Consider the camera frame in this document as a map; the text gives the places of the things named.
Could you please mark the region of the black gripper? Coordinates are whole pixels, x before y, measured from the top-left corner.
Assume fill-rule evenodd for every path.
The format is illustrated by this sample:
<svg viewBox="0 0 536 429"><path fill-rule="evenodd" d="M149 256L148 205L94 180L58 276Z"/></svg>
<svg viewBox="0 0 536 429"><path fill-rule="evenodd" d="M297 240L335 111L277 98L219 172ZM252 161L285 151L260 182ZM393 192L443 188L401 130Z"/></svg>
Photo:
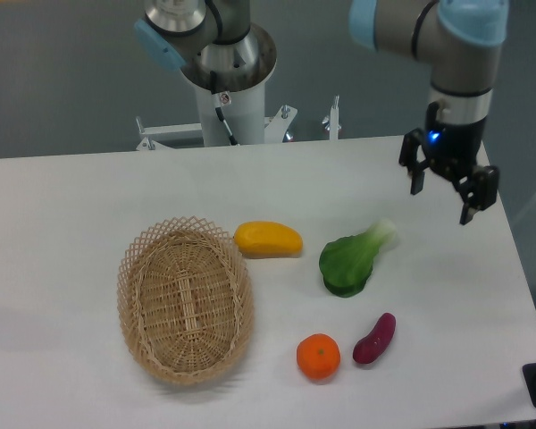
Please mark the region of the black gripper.
<svg viewBox="0 0 536 429"><path fill-rule="evenodd" d="M463 201L459 219L467 225L473 217L494 205L498 197L500 170L495 165L477 165L486 119L467 124L441 122L439 102L428 104L423 130L416 128L402 140L398 163L407 169L410 194L423 190L425 170L429 168L447 181L456 181L455 190ZM423 147L427 160L418 159Z"/></svg>

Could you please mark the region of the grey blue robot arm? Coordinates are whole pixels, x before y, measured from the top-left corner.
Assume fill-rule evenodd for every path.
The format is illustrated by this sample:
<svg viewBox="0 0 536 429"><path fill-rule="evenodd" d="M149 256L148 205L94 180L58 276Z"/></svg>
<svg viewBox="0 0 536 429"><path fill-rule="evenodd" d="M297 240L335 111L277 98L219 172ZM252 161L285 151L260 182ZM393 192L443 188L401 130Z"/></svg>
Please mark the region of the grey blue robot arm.
<svg viewBox="0 0 536 429"><path fill-rule="evenodd" d="M399 163L411 193L431 170L460 195L461 223L492 206L499 170L478 163L501 48L506 1L355 1L348 29L356 43L431 67L422 128L403 138ZM271 36L247 1L148 1L134 31L153 61L192 85L207 146L280 141L293 113L264 118L264 85L275 69Z"/></svg>

